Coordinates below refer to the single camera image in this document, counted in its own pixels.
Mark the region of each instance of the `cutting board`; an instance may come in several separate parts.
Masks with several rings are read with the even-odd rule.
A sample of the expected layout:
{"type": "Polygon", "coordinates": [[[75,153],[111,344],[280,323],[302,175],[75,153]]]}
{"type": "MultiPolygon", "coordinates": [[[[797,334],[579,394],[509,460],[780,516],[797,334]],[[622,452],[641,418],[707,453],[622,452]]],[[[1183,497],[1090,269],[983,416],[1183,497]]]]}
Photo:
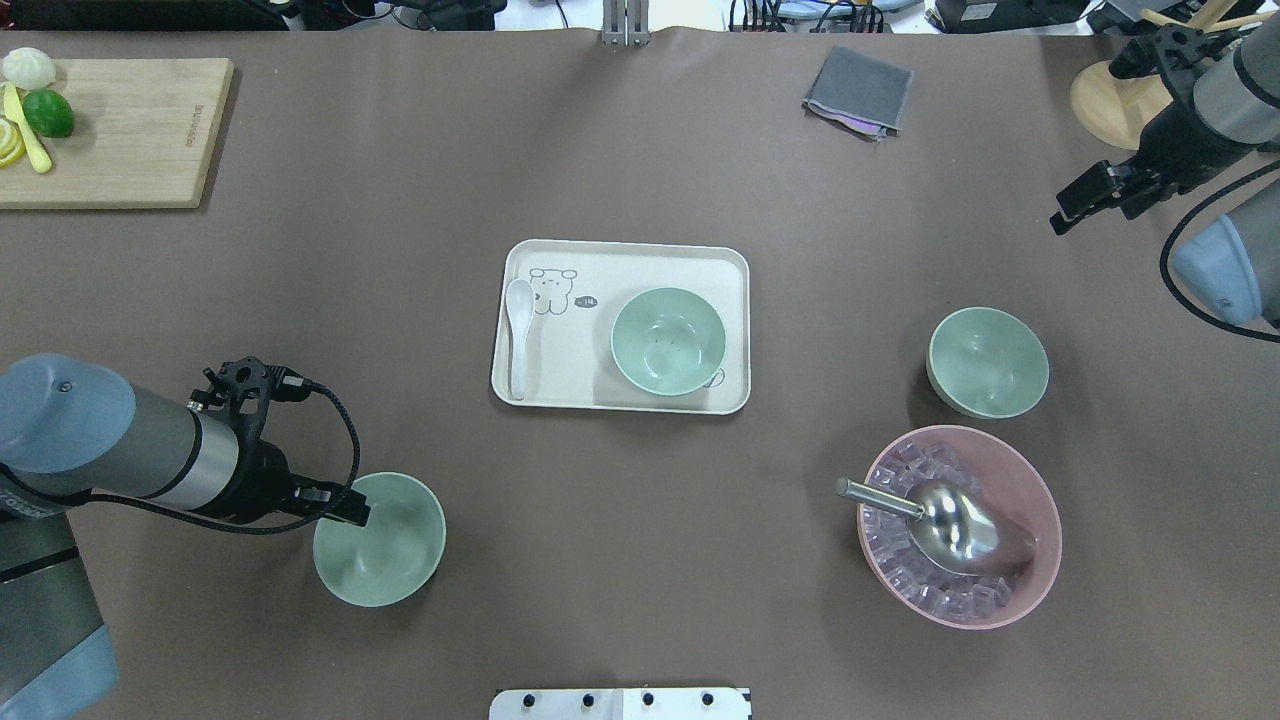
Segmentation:
{"type": "Polygon", "coordinates": [[[232,82],[225,58],[59,60],[76,132],[42,137],[54,169],[0,168],[0,209],[197,208],[232,82]]]}

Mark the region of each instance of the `brown table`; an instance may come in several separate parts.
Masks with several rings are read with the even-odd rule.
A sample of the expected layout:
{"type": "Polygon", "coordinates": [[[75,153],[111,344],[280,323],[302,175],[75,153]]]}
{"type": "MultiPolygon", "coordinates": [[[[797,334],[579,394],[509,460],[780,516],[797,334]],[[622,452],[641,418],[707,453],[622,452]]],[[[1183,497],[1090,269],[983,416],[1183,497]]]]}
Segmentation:
{"type": "MultiPolygon", "coordinates": [[[[174,400],[205,365],[288,364],[347,402],[366,470],[424,479],[449,520],[428,588],[361,610],[320,584],[310,532],[73,511],[123,675],[84,717],[463,720],[498,688],[645,683],[750,687],[768,719],[1275,717],[1275,351],[1161,287],[1185,199],[1066,238],[1047,224],[1057,190],[1124,156],[1068,109],[1110,42],[12,37],[225,55],[237,76],[198,210],[4,217],[3,361],[61,351],[174,400]],[[804,114],[833,42],[918,72],[901,137],[804,114]],[[741,251],[748,405],[499,401],[503,259],[527,237],[741,251]],[[1048,348],[1025,416],[964,419],[923,379],[933,324],[979,304],[1048,348]],[[1057,585],[992,633],[890,597],[832,491],[900,433],[955,421],[1019,448],[1062,518],[1057,585]]],[[[321,401],[276,409],[268,437],[297,471],[342,477],[321,401]]]]}

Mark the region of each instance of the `yellow knife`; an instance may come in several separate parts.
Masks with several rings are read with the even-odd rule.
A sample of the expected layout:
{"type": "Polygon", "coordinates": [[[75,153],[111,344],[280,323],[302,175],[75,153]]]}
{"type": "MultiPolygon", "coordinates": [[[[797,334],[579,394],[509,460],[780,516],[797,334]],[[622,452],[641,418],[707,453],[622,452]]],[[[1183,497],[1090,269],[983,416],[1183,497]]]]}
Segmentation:
{"type": "Polygon", "coordinates": [[[40,143],[40,138],[36,137],[31,126],[27,124],[27,115],[22,111],[22,101],[18,100],[18,88],[12,82],[4,83],[4,114],[10,120],[18,123],[18,129],[22,131],[22,141],[27,143],[27,158],[31,159],[31,167],[37,173],[47,173],[52,169],[54,161],[49,159],[45,146],[40,143]]]}

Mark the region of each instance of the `metal ladle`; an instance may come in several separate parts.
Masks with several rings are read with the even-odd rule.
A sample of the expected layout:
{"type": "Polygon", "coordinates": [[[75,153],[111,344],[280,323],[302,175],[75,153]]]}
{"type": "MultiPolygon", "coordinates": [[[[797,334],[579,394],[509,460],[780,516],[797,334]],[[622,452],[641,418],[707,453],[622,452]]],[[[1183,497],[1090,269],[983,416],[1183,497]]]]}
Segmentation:
{"type": "Polygon", "coordinates": [[[934,565],[959,575],[1011,575],[1036,555],[1036,537],[946,480],[927,480],[899,497],[850,478],[836,493],[906,518],[911,539],[934,565]]]}

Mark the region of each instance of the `mint green bowl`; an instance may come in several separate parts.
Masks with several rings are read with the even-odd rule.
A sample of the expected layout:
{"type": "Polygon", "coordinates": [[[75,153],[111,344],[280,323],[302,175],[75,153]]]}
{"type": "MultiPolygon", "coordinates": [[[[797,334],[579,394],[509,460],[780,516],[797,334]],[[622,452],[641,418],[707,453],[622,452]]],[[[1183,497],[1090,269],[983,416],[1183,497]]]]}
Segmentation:
{"type": "Polygon", "coordinates": [[[631,299],[613,320],[613,361],[640,389],[687,395],[709,383],[724,360],[724,322],[698,295],[659,287],[631,299]]]}
{"type": "Polygon", "coordinates": [[[311,539],[329,592],[361,607],[399,602],[422,587],[444,555],[444,510],[426,486],[399,473],[356,480],[369,498],[364,528],[319,520],[311,539]]]}
{"type": "Polygon", "coordinates": [[[1048,388],[1044,346],[1021,320],[995,307],[943,318],[924,366],[943,402],[983,420],[1021,415],[1048,388]]]}

